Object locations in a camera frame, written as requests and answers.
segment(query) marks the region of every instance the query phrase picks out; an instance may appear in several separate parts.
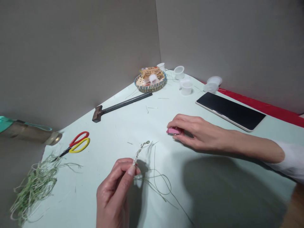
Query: green string bundle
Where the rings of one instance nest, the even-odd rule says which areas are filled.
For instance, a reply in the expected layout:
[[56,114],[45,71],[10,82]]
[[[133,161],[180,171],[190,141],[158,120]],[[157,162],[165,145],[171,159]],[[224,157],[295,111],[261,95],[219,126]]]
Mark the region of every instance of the green string bundle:
[[14,192],[17,194],[17,199],[10,209],[10,218],[17,220],[19,226],[22,226],[33,214],[34,205],[51,194],[57,182],[55,175],[58,173],[59,168],[67,166],[73,170],[71,166],[82,167],[75,163],[60,164],[63,157],[54,161],[55,158],[56,156],[51,154],[43,162],[32,165],[27,177],[19,187],[14,189]]

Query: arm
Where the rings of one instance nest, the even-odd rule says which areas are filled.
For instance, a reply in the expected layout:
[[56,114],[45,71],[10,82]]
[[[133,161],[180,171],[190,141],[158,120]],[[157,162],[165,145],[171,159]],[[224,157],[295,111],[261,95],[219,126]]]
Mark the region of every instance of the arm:
[[182,114],[178,114],[167,127],[179,127],[190,132],[193,138],[184,134],[173,138],[195,149],[236,153],[256,158],[304,183],[304,147],[302,146],[226,130],[200,117]]

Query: snack package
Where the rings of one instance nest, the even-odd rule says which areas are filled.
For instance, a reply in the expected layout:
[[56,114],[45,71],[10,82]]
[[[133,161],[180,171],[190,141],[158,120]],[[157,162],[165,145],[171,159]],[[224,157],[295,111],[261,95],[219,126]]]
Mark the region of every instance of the snack package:
[[158,79],[164,76],[162,70],[158,66],[146,67],[140,70],[140,75],[143,79],[149,78],[151,74],[156,74]]

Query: pink object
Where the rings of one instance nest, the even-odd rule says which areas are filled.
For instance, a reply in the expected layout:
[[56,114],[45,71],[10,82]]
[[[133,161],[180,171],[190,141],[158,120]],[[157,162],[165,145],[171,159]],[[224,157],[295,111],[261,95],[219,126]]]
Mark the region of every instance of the pink object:
[[168,134],[172,134],[172,135],[180,135],[181,132],[179,129],[176,128],[168,128],[168,130],[166,131]]

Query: gray wall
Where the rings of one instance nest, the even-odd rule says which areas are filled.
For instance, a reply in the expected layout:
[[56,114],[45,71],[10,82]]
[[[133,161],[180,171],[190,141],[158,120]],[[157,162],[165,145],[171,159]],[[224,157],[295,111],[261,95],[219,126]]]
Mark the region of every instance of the gray wall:
[[156,0],[161,61],[304,113],[303,0]]
[[158,63],[155,0],[0,1],[0,115],[58,130]]

